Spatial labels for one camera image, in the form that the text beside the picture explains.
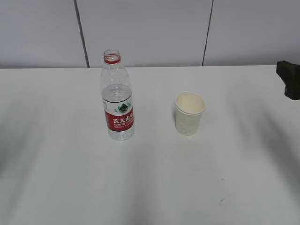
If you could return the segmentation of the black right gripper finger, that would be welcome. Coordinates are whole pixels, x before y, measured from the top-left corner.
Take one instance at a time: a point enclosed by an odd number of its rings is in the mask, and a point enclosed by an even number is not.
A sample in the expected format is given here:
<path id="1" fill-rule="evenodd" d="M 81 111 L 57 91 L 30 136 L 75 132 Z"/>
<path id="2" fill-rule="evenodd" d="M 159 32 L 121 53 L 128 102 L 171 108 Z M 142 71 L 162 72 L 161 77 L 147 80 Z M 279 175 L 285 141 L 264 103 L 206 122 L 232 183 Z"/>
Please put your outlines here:
<path id="1" fill-rule="evenodd" d="M 278 61 L 276 73 L 285 84 L 284 94 L 291 100 L 300 99 L 300 65 Z"/>

